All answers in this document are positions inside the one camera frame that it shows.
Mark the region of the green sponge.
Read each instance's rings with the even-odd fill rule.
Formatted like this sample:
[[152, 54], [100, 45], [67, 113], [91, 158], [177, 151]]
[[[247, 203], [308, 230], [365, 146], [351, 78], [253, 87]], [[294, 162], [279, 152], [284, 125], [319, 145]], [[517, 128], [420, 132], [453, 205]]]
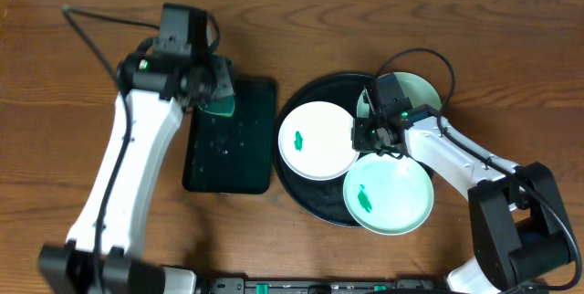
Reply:
[[214, 116], [232, 117], [235, 112], [235, 97], [230, 96], [208, 102], [200, 110]]

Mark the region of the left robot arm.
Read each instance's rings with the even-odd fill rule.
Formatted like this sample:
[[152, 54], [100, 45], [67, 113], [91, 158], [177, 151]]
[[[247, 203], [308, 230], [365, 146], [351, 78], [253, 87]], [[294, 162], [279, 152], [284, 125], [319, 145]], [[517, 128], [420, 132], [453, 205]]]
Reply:
[[194, 293], [193, 270], [143, 261], [145, 227], [184, 113], [234, 96], [233, 62], [136, 51], [119, 64], [117, 79], [112, 132], [88, 201], [63, 246], [43, 245], [38, 269], [55, 293]]

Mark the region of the white plate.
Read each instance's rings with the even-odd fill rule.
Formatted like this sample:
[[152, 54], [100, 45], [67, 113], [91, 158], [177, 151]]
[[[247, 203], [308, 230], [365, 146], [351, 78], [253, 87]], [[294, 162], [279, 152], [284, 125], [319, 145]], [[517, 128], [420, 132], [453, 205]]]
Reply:
[[295, 174], [327, 181], [346, 173], [360, 154], [353, 149], [354, 118], [339, 105], [304, 103], [288, 113], [279, 127], [277, 151]]

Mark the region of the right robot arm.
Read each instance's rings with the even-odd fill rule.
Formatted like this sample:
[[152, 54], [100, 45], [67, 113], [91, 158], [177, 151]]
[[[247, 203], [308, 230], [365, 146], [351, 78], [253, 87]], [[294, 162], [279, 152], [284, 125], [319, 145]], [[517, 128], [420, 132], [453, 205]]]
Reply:
[[451, 272], [451, 289], [563, 291], [579, 283], [582, 255], [542, 163], [521, 166], [490, 153], [429, 105], [358, 117], [351, 139], [358, 152], [431, 168], [467, 199], [474, 259]]

